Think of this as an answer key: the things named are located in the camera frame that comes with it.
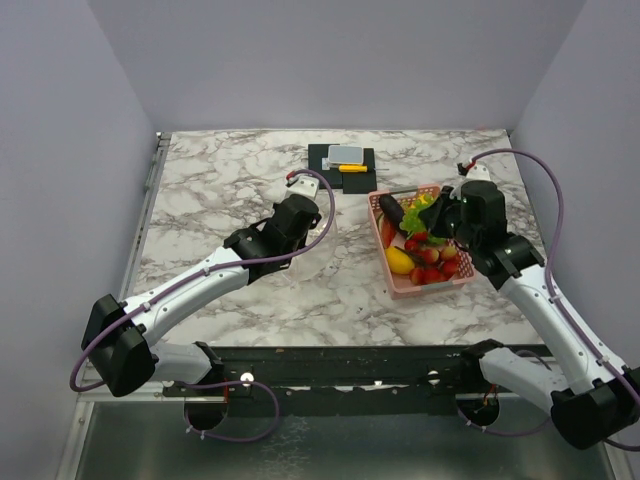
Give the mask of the pink perforated plastic basket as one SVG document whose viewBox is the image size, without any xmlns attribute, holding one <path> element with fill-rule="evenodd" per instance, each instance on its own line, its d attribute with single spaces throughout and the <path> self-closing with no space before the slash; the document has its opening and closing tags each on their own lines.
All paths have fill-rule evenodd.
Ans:
<svg viewBox="0 0 640 480">
<path fill-rule="evenodd" d="M 436 200 L 439 193 L 440 187 L 432 184 L 394 191 L 376 191 L 368 195 L 368 213 L 374 233 L 374 242 L 379 251 L 387 291 L 394 300 L 460 290 L 475 280 L 476 272 L 471 264 L 470 256 L 457 247 L 453 241 L 438 238 L 428 231 L 404 238 L 395 231 L 379 206 L 379 197 L 383 194 L 390 194 L 400 203 L 405 212 L 411 207 L 416 197 L 429 194 Z M 391 246 L 401 249 L 414 261 L 415 268 L 408 275 L 396 275 L 389 270 L 385 250 Z M 421 258 L 420 252 L 429 247 L 437 248 L 440 251 L 440 262 L 437 265 L 427 265 Z M 446 281 L 424 285 L 422 274 L 425 268 L 439 269 L 446 277 Z"/>
</svg>

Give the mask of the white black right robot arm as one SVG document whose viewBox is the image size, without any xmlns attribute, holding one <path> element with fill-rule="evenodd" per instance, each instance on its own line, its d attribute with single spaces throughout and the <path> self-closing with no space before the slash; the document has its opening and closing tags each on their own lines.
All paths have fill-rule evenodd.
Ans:
<svg viewBox="0 0 640 480">
<path fill-rule="evenodd" d="M 445 187 L 419 220 L 470 255 L 477 272 L 509 299 L 555 358 L 557 370 L 534 364 L 494 340 L 470 347 L 461 383 L 481 391 L 504 387 L 549 414 L 571 446 L 584 450 L 639 419 L 639 371 L 606 347 L 553 280 L 550 261 L 509 232 L 505 197 L 495 183 Z"/>
</svg>

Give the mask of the clear polka dot zip bag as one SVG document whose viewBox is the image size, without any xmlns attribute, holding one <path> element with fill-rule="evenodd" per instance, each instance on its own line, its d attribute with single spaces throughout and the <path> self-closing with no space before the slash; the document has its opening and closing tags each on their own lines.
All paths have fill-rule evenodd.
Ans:
<svg viewBox="0 0 640 480">
<path fill-rule="evenodd" d="M 326 235 L 313 249 L 291 260 L 289 268 L 282 273 L 286 281 L 294 284 L 311 280 L 332 265 L 339 242 L 337 220 L 328 224 L 328 218 L 322 218 L 318 226 L 308 232 L 307 243 L 315 242 L 323 232 Z"/>
</svg>

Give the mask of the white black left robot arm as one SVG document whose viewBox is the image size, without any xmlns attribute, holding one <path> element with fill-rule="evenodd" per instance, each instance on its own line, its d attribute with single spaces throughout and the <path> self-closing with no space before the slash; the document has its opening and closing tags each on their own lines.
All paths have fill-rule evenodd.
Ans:
<svg viewBox="0 0 640 480">
<path fill-rule="evenodd" d="M 210 302 L 288 268 L 321 219 L 316 203 L 292 194 L 271 217 L 235 231 L 190 270 L 153 291 L 117 301 L 107 294 L 91 310 L 81 348 L 115 397 L 148 381 L 189 384 L 206 395 L 220 385 L 221 360 L 202 342 L 170 345 L 162 337 Z"/>
</svg>

